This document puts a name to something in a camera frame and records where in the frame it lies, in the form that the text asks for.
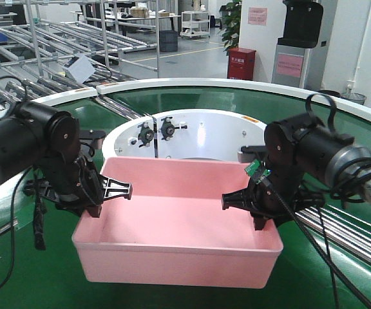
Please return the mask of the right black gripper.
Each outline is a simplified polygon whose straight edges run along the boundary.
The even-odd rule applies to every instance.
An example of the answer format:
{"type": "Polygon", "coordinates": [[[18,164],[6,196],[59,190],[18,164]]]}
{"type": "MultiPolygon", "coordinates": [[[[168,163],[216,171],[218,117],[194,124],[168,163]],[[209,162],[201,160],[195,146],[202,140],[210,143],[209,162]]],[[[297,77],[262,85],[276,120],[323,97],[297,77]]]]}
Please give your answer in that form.
{"type": "Polygon", "coordinates": [[[271,173],[255,184],[249,180],[248,190],[240,189],[222,194],[222,209],[234,207],[252,210],[255,230],[263,230],[269,219],[275,225],[292,220],[291,212],[325,205],[323,194],[307,189],[303,184],[305,172],[297,166],[264,163],[271,173]]]}

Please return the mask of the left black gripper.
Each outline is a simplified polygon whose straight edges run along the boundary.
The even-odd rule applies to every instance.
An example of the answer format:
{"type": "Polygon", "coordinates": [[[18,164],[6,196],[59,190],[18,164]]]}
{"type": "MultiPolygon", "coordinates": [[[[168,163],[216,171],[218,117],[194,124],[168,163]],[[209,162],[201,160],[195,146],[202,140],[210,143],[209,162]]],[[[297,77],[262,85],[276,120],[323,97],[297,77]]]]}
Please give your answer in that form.
{"type": "Polygon", "coordinates": [[[99,218],[104,200],[131,199],[131,183],[99,174],[93,160],[83,152],[70,162],[65,162],[61,155],[45,156],[35,166],[41,170],[43,178],[28,180],[25,195],[40,194],[60,210],[78,216],[87,211],[92,218],[99,218]]]}

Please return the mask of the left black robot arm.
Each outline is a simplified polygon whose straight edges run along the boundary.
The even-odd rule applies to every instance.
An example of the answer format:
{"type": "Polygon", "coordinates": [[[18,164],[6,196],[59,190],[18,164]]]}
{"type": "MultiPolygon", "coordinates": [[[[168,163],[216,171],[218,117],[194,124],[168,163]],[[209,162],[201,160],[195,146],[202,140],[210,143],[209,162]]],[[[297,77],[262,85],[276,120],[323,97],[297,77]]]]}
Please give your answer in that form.
{"type": "Polygon", "coordinates": [[[98,218],[104,201],[132,195],[130,183],[98,172],[81,147],[76,118],[32,101],[18,103],[0,118],[0,185],[29,167],[44,176],[35,191],[61,210],[98,218]]]}

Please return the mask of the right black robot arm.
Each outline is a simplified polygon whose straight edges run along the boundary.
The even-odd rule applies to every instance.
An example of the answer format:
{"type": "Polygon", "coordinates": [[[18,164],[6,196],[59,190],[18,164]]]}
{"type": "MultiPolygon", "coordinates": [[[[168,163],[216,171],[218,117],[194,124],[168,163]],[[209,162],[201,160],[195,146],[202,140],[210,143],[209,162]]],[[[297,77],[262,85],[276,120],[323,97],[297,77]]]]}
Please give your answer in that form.
{"type": "Polygon", "coordinates": [[[276,225],[294,220],[297,212],[325,204],[323,193],[304,187],[305,174],[327,186],[334,200],[371,204],[371,151],[338,133],[332,117],[327,124],[307,113],[272,122],[264,140],[265,161],[247,166],[248,186],[222,196],[223,209],[249,212],[255,229],[262,230],[267,220],[276,225]]]}

